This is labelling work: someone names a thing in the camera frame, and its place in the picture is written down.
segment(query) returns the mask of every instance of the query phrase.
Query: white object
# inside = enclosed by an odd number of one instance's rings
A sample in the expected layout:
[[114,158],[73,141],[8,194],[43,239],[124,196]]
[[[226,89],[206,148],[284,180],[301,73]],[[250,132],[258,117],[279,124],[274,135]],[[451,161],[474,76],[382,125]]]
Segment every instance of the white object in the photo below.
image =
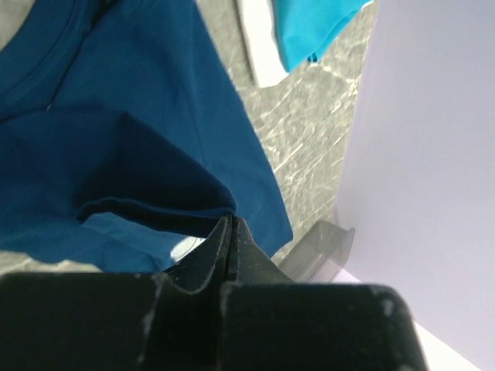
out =
[[174,246],[174,248],[170,252],[170,257],[177,263],[188,253],[202,244],[204,240],[204,238],[186,237],[184,240],[180,241],[177,245]]
[[288,73],[278,53],[272,1],[237,0],[237,8],[256,86],[277,85]]

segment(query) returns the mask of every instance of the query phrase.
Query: folded clothing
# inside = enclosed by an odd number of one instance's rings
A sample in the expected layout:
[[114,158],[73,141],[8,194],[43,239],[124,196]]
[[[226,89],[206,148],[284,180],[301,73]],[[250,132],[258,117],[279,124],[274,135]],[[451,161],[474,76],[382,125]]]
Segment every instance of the folded clothing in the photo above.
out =
[[[232,213],[274,254],[292,238],[282,196],[195,2],[97,11],[67,46],[76,52],[43,68],[63,78],[46,91],[26,82],[16,118],[0,124],[0,249],[162,271],[184,236],[205,237]],[[31,102],[34,88],[53,99]],[[7,92],[0,112],[19,99]]]
[[316,62],[369,0],[273,0],[282,62],[292,72],[302,61]]

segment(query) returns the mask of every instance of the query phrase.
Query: white wall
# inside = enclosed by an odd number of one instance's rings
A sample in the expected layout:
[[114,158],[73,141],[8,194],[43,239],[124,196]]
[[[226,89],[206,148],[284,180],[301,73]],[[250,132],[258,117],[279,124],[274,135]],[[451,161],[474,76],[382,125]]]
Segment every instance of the white wall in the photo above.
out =
[[495,369],[495,2],[380,0],[336,220],[347,270]]

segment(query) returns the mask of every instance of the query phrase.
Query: blue t-shirt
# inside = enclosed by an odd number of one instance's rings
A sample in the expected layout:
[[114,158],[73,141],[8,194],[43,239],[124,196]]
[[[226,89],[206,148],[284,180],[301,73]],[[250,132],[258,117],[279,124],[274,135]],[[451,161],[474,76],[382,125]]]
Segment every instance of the blue t-shirt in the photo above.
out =
[[233,213],[272,255],[284,203],[195,2],[110,5],[35,2],[0,52],[0,250],[162,271]]

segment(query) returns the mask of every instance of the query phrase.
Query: gray marble countertop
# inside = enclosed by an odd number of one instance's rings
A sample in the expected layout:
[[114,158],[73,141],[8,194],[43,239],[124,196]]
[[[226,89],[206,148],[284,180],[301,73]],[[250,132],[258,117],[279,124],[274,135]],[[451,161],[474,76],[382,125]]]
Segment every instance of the gray marble countertop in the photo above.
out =
[[[19,29],[33,2],[0,0],[0,49]],[[295,238],[275,255],[278,262],[315,221],[331,218],[376,4],[355,17],[321,63],[303,63],[278,86],[257,89],[235,0],[198,3],[284,196]],[[95,270],[69,261],[41,264],[23,254],[0,251],[0,274]]]

